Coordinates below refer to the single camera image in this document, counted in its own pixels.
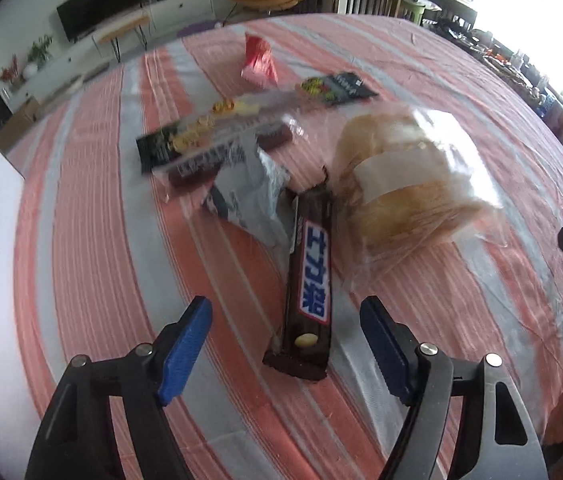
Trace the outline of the snickers chocolate bar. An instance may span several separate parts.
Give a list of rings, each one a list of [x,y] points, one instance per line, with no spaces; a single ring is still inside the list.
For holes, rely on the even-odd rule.
[[[280,327],[262,363],[285,375],[320,382],[327,376],[332,337],[329,174],[303,192],[286,191],[290,207],[288,273]]]

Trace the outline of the red flower vase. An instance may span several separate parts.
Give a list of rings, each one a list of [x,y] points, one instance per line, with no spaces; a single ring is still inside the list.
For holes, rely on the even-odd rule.
[[[3,67],[0,73],[0,81],[9,88],[11,92],[17,91],[22,85],[22,76],[17,55],[14,54],[9,66]]]

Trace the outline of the green plant white vase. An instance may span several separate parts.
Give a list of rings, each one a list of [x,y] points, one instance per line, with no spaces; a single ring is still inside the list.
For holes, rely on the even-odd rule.
[[[27,54],[27,63],[22,70],[24,80],[30,80],[48,61],[53,40],[52,35],[44,34],[32,44]]]

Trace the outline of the brown cardboard box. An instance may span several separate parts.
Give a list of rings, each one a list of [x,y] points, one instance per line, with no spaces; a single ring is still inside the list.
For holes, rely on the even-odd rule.
[[[38,100],[34,96],[30,96],[5,122],[0,130],[0,150],[3,153],[7,153],[32,127],[39,107]]]

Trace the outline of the purple round mat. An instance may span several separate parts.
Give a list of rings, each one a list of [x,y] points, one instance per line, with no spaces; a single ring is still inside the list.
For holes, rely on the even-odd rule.
[[[208,32],[208,30],[213,30],[217,28],[222,28],[223,23],[221,21],[202,21],[194,24],[187,25],[178,31],[176,37],[185,38],[188,36],[201,34],[201,32]]]

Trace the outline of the black television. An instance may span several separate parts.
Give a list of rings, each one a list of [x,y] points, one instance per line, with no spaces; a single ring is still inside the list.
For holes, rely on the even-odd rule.
[[[70,42],[76,42],[99,24],[142,6],[147,0],[67,0],[57,6],[61,26]]]

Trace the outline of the bagged bread loaf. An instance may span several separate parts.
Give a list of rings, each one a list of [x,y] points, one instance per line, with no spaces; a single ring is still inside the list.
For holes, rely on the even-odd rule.
[[[338,136],[329,188],[342,281],[355,292],[425,247],[471,236],[507,243],[502,193],[444,110],[359,106]]]

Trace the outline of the dark red sausage packet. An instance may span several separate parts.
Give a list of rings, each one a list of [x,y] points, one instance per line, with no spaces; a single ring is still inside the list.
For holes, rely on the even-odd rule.
[[[275,151],[289,144],[305,130],[290,114],[216,126],[197,122],[183,128],[167,125],[136,140],[144,174],[154,176],[171,194],[214,177],[242,141],[254,142],[262,151]]]

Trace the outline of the white tv cabinet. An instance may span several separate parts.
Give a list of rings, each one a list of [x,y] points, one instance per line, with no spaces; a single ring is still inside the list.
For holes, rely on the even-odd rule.
[[[164,37],[216,17],[213,0],[162,0],[115,18],[90,32],[68,49],[50,57],[6,100],[16,110],[32,96],[47,99],[57,88],[105,63],[119,63],[137,50],[148,50]]]

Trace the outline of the red snack packet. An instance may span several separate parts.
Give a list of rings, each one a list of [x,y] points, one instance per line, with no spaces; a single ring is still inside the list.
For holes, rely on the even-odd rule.
[[[249,34],[245,35],[245,63],[242,78],[258,87],[276,87],[278,76],[273,51],[268,40]]]

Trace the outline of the wooden bench stool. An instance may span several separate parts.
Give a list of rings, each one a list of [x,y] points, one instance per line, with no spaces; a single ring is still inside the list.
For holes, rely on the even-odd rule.
[[[120,40],[130,34],[131,32],[136,36],[140,42],[140,47],[145,51],[148,50],[148,40],[145,28],[152,24],[152,19],[148,14],[136,15],[135,18],[127,18],[121,22],[111,24],[104,32],[97,32],[92,36],[96,49],[99,49],[103,44],[109,44],[114,59],[121,62],[121,46]]]

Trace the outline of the striped pink grey tablecloth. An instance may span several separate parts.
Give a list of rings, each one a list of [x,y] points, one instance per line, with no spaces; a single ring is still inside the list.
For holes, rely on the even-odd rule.
[[[333,260],[333,341],[321,382],[262,358],[282,322],[289,236],[264,245],[216,217],[198,184],[174,196],[140,171],[137,138],[249,89],[247,34],[273,47],[280,82],[353,72],[385,102],[452,114],[489,168],[503,209],[417,250],[365,288]],[[543,427],[563,389],[563,147],[487,68],[390,18],[303,15],[178,40],[111,70],[9,152],[24,175],[14,318],[24,382],[12,395],[31,440],[69,359],[122,356],[197,295],[211,332],[167,410],[200,479],[373,479],[403,420],[359,329],[379,297],[451,356],[496,352]]]

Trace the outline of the black long snack packet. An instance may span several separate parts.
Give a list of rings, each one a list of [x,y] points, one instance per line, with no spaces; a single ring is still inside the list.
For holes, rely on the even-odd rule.
[[[210,110],[204,113],[186,116],[176,122],[187,128],[197,122],[220,126],[231,120],[248,122],[283,114],[295,117],[295,113],[303,110],[338,106],[376,96],[378,93],[367,86],[360,76],[353,72],[342,72],[306,78],[291,90],[268,90],[246,93],[234,99],[223,99],[215,102]]]

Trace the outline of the white blue snack pouch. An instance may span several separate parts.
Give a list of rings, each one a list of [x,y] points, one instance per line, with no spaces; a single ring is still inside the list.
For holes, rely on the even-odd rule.
[[[202,206],[268,247],[289,248],[290,172],[257,143],[236,139]]]

